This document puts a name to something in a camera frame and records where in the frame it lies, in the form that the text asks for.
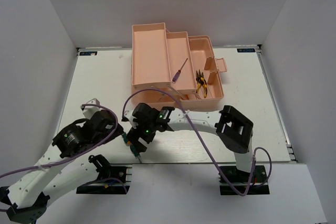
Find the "stubby green orange screwdriver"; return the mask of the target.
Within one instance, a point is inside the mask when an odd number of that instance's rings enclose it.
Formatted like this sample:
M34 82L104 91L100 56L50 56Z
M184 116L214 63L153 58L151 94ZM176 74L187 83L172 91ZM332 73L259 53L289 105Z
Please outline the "stubby green orange screwdriver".
M122 134L122 138L126 146L131 146L131 142L127 139L126 134Z

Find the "stubby green grey screwdriver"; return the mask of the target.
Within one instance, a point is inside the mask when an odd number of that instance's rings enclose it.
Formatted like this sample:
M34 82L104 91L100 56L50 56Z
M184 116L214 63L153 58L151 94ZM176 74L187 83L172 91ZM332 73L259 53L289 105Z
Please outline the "stubby green grey screwdriver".
M131 145L131 146L130 146L130 150L131 150L131 152L133 153L133 155L135 156L135 158L137 158L137 160L138 160L139 163L141 164L141 163L142 163L141 155L140 155L140 153L137 151L137 149L136 149L133 145Z

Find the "blue red handled screwdriver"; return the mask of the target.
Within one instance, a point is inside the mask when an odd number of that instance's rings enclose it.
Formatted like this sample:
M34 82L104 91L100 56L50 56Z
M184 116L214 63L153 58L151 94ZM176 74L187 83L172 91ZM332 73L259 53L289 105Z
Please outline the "blue red handled screwdriver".
M175 73L175 75L174 75L174 77L173 77L173 79L172 79L172 82L173 82L173 83L175 83L175 82L178 80L178 78L179 78L179 76L180 76L180 74L181 74L181 72L182 72L182 69L183 69L183 67L185 66L185 64L186 64L187 61L188 61L188 58L185 59L185 61L183 62L182 66L181 66L181 67L179 68L179 70Z

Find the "pink plastic toolbox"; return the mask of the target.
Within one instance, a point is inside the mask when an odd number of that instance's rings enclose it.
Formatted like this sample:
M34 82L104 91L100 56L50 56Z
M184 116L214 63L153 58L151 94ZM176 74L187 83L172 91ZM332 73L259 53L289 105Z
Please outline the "pink plastic toolbox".
M188 58L178 80L175 73ZM203 89L196 94L196 72L204 73ZM134 105L140 102L160 109L177 106L186 109L214 109L224 97L221 73L227 71L224 58L216 58L209 36L190 36L185 31L170 32L165 23L132 26L131 88Z

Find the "yellow long nose pliers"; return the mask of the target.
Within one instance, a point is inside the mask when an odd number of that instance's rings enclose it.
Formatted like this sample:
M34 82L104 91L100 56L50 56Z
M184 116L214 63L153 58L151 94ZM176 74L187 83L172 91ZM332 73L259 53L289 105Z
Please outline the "yellow long nose pliers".
M207 82L205 80L204 73L201 72L200 69L196 72L196 82L197 82L196 94L199 94L201 89L203 89L203 97L207 98L207 91L208 91Z

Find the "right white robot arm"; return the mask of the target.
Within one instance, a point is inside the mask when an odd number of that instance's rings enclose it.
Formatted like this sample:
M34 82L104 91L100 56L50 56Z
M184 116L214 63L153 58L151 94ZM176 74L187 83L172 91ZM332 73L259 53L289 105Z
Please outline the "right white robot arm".
M124 121L131 124L127 140L138 153L146 151L156 132L192 131L217 135L225 147L235 156L237 175L247 182L256 175L251 150L253 122L233 106L226 105L220 111L200 112L182 111L171 106L157 110L146 103L139 103L134 110L124 113Z

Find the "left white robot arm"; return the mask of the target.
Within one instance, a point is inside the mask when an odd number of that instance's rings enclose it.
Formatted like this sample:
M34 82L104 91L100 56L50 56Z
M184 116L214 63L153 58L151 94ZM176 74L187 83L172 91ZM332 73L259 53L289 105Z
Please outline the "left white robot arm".
M60 175L70 162L123 132L116 115L105 109L85 113L83 119L65 126L39 161L25 169L26 175L1 187L1 202L9 206L5 211L9 220L36 223L53 201L82 185L119 183L125 189L124 179L101 154L90 155L79 168Z

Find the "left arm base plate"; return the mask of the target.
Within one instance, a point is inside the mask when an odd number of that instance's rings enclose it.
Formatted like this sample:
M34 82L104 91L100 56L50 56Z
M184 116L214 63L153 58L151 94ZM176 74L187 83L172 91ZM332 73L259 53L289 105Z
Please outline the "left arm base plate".
M76 194L79 195L126 195L131 186L132 166L111 165L104 173L89 183L79 186Z

